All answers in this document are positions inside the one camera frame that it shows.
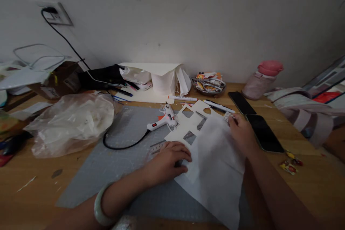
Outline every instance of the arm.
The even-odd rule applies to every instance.
[[[238,124],[229,117],[232,137],[238,149],[252,165],[275,227],[279,230],[291,230],[291,222],[293,222],[294,230],[321,229],[317,220],[285,183],[264,152],[259,149],[250,123],[238,114],[234,116]]]
[[[145,190],[174,179],[187,172],[187,167],[174,167],[179,160],[192,161],[190,151],[180,142],[166,142],[156,155],[143,168],[123,177],[110,185],[104,192],[101,207],[109,218],[118,218],[128,204]],[[46,230],[108,229],[101,226],[94,216],[93,206],[96,196],[89,198],[76,208],[62,214]]]

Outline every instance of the phone screen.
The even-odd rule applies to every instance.
[[[262,149],[275,153],[285,152],[277,137],[262,116],[248,114],[246,115],[246,118],[252,125],[256,138],[258,139]]]
[[[250,104],[240,92],[229,92],[228,95],[243,115],[256,114],[254,109],[250,106]]]

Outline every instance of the glue gun cord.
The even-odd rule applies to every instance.
[[[106,139],[107,139],[107,136],[108,136],[108,131],[109,129],[107,130],[107,132],[104,134],[103,136],[103,145],[106,147],[106,148],[109,148],[109,149],[112,149],[112,150],[124,150],[124,149],[128,149],[128,148],[131,148],[131,147],[134,147],[135,145],[139,144],[151,131],[148,129],[145,133],[145,135],[136,143],[134,143],[133,145],[130,145],[130,146],[127,146],[127,147],[111,147],[109,146],[107,143],[106,143]]]

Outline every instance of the pink water bottle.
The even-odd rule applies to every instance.
[[[242,89],[242,94],[251,100],[260,99],[277,79],[276,75],[284,68],[279,61],[270,60],[261,62],[258,69]]]

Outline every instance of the wall outlet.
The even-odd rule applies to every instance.
[[[61,3],[44,1],[35,1],[35,3],[40,8],[40,10],[46,7],[54,7],[57,10],[57,14],[46,12],[43,13],[50,24],[73,26],[71,19],[69,18]]]

